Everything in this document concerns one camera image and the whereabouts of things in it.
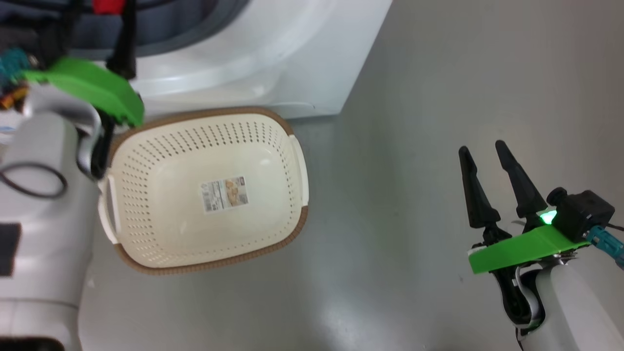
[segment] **floor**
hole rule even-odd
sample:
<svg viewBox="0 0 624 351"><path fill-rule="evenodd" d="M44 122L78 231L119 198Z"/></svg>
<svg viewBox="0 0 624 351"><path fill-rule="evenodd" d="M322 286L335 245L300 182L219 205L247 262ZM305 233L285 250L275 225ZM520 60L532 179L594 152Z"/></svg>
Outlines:
<svg viewBox="0 0 624 351"><path fill-rule="evenodd" d="M340 116L292 123L310 176L301 235L275 253L151 277L100 228L80 312L85 350L519 350L491 275L472 275L457 150L470 147L501 227L518 232L494 149L546 196L624 208L620 1L400 1ZM614 223L624 223L624 210ZM624 274L571 263L613 307Z"/></svg>

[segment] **green plastic mount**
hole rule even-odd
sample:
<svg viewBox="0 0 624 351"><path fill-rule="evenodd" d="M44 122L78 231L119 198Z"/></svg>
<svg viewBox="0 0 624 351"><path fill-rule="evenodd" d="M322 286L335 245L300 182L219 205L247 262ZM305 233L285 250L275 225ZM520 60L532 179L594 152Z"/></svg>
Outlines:
<svg viewBox="0 0 624 351"><path fill-rule="evenodd" d="M468 261L472 272L479 274L524 264L587 245L588 242L575 244L552 225L544 225L474 252L468 256Z"/></svg>
<svg viewBox="0 0 624 351"><path fill-rule="evenodd" d="M63 57L46 71L24 71L24 77L31 82L49 82L106 112L118 124L143 124L145 106L130 83L91 61Z"/></svg>

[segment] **basket handle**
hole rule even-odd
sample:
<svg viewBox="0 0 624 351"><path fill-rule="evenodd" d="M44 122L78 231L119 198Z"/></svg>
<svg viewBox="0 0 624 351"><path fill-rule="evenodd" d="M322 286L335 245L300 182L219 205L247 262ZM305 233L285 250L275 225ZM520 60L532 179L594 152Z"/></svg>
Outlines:
<svg viewBox="0 0 624 351"><path fill-rule="evenodd" d="M108 204L108 194L109 194L109 185L113 184L113 188L115 185L115 180L112 175L107 174L99 183L98 186L100 188L100 199L97 201L97 212L100 215L100 222L102 223L102 228L104 228L104 233L106 237L109 238L110 242L113 244L119 244L119 240L117 240L117 231L115 229L119 228L120 225L118 223L118 216L115 213L115 226L113 226L110 221L109 216L109 204ZM115 195L111 191L111 199L113 202L113 211L116 212L117 204L115 201Z"/></svg>
<svg viewBox="0 0 624 351"><path fill-rule="evenodd" d="M308 168L306 167L306 160L303 157L303 150L301 144L294 134L290 135L290 140L295 148L295 156L297 157L297 163L299 164L299 173L301 176L301 202L304 206L308 205L310 200L310 185L308 184Z"/></svg>

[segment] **brown basket rim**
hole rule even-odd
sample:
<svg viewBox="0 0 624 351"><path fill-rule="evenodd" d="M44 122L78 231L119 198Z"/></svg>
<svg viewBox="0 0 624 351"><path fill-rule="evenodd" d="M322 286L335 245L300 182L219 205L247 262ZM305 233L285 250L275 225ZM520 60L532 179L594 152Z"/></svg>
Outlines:
<svg viewBox="0 0 624 351"><path fill-rule="evenodd" d="M286 134L288 134L289 136L294 134L290 125L282 117L280 117L275 112L262 108L262 107L235 107L235 108L229 108L229 109L214 109L214 110L206 110L206 111L186 112L186 113L176 114L170 117L166 117L163 119L159 119L156 121L148 122L138 128L131 129L123 133L121 136L116 138L113 143L111 143L109 166L112 163L115 153L117 152L119 147L124 143L124 141L126 141L128 138L130 138L131 136L135 134L138 134L140 132L153 129L156 127L166 126L167 124L189 121L192 119L198 119L198 118L204 118L204 117L227 116L231 114L262 114L264 116L270 117L271 119L279 123L279 125L284 129ZM121 260L124 261L124 263L129 265L131 268L133 268L137 272L149 274L149 275L168 275L168 274L190 273L190 272L196 272L198 270L212 269L212 268L217 268L217 267L223 267L224 265L230 265L230 264L243 262L245 260L249 260L249 259L261 256L261 255L265 255L270 252L276 251L278 249L281 249L282 247L290 244L299 235L299 233L303 229L303 226L306 223L307 218L308 218L308 206L306 205L301 208L301 212L299 215L299 222L297 223L297 226L295 227L293 232L289 236L284 238L282 241L277 242L273 245L263 247L258 250L247 252L246 254L240 254L240 255L233 256L233 257L228 257L225 259L215 260L211 262L205 262L201 264L184 265L184 266L179 266L179 267L164 267L164 268L147 267L133 260L130 257L130 255L126 252L122 244L117 243L117 244L114 244L113 247L115 248L115 251L121 258Z"/></svg>

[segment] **product label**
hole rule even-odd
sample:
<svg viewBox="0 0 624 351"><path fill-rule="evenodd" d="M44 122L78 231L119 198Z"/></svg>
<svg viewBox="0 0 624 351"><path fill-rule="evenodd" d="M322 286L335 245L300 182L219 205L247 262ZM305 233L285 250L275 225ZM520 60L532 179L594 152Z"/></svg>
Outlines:
<svg viewBox="0 0 624 351"><path fill-rule="evenodd" d="M214 213L249 203L245 177L236 177L202 183L203 209Z"/></svg>

